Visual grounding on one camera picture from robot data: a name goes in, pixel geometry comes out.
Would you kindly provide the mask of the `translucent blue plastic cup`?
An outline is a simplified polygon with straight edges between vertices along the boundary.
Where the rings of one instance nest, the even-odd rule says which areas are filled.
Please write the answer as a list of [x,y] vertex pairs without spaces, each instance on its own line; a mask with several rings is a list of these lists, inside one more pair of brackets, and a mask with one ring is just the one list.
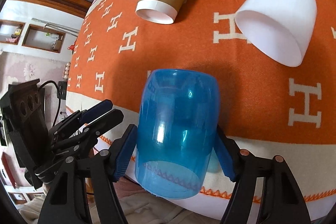
[[217,80],[182,69],[152,71],[139,110],[135,178],[156,196],[197,195],[214,146],[220,113]]

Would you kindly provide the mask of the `white plastic cup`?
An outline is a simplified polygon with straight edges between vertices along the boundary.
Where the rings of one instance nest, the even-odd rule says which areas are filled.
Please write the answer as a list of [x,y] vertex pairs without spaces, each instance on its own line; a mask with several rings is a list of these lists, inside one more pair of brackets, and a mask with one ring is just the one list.
[[246,0],[235,13],[242,34],[287,67],[301,65],[317,17],[316,0]]

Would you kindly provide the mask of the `orange H-pattern tablecloth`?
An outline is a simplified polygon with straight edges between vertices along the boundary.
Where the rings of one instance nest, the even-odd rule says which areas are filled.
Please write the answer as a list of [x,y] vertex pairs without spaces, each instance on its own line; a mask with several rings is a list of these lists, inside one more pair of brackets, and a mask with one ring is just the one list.
[[186,0],[173,24],[135,14],[138,0],[102,0],[85,17],[73,50],[66,107],[110,99],[138,119],[151,71],[213,75],[220,126],[256,156],[282,155],[306,201],[335,195],[335,0],[316,0],[317,18],[299,67],[273,61],[248,42],[234,14],[245,0]]

